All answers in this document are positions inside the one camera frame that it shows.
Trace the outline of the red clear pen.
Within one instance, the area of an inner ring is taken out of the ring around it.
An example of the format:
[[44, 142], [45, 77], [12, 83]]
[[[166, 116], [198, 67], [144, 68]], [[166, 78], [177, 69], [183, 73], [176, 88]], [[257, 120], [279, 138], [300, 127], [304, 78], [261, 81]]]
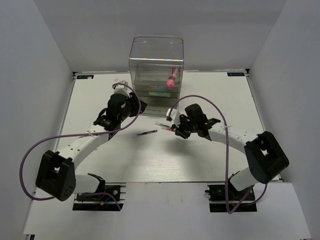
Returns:
[[169, 132], [174, 132], [175, 131], [172, 128], [169, 128], [169, 127], [161, 127], [161, 129], [165, 130], [165, 131], [169, 131]]

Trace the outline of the green capped highlighter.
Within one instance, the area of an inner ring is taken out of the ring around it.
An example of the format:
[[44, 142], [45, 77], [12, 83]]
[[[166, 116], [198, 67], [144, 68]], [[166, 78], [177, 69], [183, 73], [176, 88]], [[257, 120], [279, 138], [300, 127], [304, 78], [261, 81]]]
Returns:
[[164, 97], [164, 98], [169, 98], [171, 96], [170, 93], [168, 92], [153, 92], [153, 91], [150, 91], [148, 93], [150, 96], [152, 97]]

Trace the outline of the pink glue stick tube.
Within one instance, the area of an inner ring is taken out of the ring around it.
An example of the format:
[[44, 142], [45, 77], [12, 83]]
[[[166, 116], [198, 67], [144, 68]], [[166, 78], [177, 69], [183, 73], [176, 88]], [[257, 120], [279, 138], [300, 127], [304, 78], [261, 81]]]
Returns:
[[168, 77], [168, 80], [166, 82], [166, 86], [169, 88], [169, 89], [172, 89], [174, 86], [175, 86], [175, 83], [176, 83], [176, 78], [178, 76], [178, 73], [179, 73], [179, 69], [177, 67], [173, 67], [170, 71], [170, 74], [169, 74], [169, 77]]

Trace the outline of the clear organizer top lid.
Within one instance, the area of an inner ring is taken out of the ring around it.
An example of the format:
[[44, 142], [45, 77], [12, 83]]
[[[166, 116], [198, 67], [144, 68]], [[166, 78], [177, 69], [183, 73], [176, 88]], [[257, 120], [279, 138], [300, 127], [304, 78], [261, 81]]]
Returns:
[[138, 35], [129, 54], [131, 73], [143, 65], [184, 68], [184, 40], [172, 35]]

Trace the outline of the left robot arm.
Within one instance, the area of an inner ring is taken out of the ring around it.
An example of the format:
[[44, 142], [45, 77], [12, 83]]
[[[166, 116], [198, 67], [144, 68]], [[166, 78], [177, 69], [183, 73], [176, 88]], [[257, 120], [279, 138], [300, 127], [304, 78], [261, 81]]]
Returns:
[[76, 174], [76, 169], [93, 151], [112, 139], [126, 118], [143, 113], [146, 107], [147, 103], [139, 101], [133, 93], [112, 94], [85, 136], [63, 149], [43, 154], [35, 185], [60, 201], [73, 194], [90, 194], [96, 200], [103, 198], [105, 180], [93, 173]]

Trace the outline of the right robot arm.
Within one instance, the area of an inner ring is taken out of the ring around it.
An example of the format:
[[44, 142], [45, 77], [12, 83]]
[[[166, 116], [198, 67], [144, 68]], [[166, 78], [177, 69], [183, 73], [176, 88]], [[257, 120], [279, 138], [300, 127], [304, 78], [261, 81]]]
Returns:
[[268, 184], [290, 164], [275, 136], [269, 131], [254, 134], [226, 126], [219, 119], [207, 118], [196, 103], [186, 107], [185, 114], [168, 109], [166, 116], [167, 120], [173, 121], [171, 128], [175, 135], [188, 139], [196, 133], [201, 138], [225, 144], [246, 156], [248, 166], [233, 174], [225, 187], [226, 195], [233, 200], [257, 183]]

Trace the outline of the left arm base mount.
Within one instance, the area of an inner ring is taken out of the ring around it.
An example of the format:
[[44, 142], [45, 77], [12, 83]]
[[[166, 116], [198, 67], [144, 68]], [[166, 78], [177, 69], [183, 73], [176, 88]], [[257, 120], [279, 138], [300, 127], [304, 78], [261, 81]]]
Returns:
[[126, 199], [125, 183], [106, 183], [102, 193], [76, 194], [73, 211], [120, 212]]

